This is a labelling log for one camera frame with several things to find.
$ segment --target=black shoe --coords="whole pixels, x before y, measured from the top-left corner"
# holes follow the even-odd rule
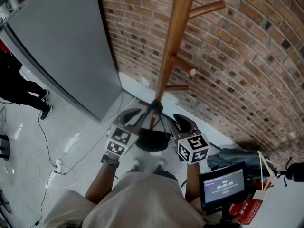
[[[48,96],[49,91],[47,91],[46,89],[43,90],[43,93],[39,95],[39,99],[43,100],[44,98],[46,98]]]
[[[45,112],[42,112],[42,115],[40,117],[41,120],[46,120],[47,117],[50,115],[50,113],[52,112],[53,107],[51,105],[48,106],[48,110]]]

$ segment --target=beige shirt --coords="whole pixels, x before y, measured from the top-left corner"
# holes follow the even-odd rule
[[[176,180],[146,172],[126,173],[98,204],[67,190],[44,228],[202,228],[202,216],[183,197]]]

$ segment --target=person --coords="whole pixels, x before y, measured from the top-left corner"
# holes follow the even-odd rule
[[[0,51],[0,97],[16,104],[32,106],[41,110],[40,119],[46,120],[53,107],[45,103],[48,91],[32,81],[25,80],[19,70],[22,64],[10,53]]]
[[[200,204],[198,163],[187,166],[184,197],[177,179],[164,171],[163,161],[158,162],[153,173],[147,173],[135,160],[114,188],[119,156],[108,153],[102,162],[86,195],[66,190],[44,219],[44,228],[204,227],[194,204],[197,200]]]

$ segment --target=wooden stick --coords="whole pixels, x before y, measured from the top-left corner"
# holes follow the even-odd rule
[[[165,91],[173,91],[173,90],[190,90],[190,85],[168,85],[165,87]]]
[[[162,100],[161,98],[173,69],[173,63],[169,61],[169,58],[172,55],[176,55],[180,48],[181,39],[187,26],[192,2],[193,0],[174,0],[173,2],[165,49],[162,56],[160,77],[155,96],[155,99],[159,101]],[[155,117],[152,117],[150,129],[153,128],[154,122]]]
[[[173,63],[174,66],[179,67],[181,70],[185,71],[187,74],[194,76],[196,74],[196,69],[192,67],[189,63],[180,59],[178,56],[173,55],[169,58],[169,61]]]
[[[200,7],[197,7],[195,9],[192,9],[189,13],[189,19],[195,18],[199,15],[203,15],[205,13],[210,13],[212,11],[216,11],[219,9],[224,9],[226,7],[224,1],[218,1],[209,3]]]

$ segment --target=refrigerator door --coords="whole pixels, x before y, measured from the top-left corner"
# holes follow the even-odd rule
[[[104,117],[121,85],[97,0],[30,0],[5,30],[49,78],[45,84],[55,82],[77,105]]]

